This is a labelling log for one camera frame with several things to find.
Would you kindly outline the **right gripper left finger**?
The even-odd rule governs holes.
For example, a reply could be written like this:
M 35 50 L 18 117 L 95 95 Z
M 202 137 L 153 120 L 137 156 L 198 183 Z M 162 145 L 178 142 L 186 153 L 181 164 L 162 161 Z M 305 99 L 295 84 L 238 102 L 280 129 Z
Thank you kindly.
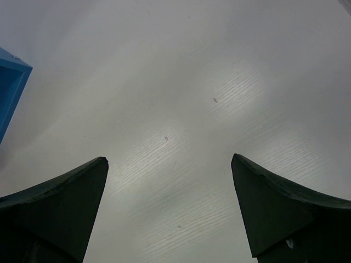
M 108 170 L 98 157 L 1 197 L 1 262 L 82 262 Z

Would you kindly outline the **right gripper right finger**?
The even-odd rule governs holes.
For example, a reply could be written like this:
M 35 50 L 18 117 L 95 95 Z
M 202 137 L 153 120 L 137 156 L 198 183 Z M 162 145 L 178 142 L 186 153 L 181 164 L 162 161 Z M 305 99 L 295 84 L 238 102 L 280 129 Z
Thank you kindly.
M 258 262 L 350 262 L 350 201 L 276 175 L 234 154 L 234 187 Z

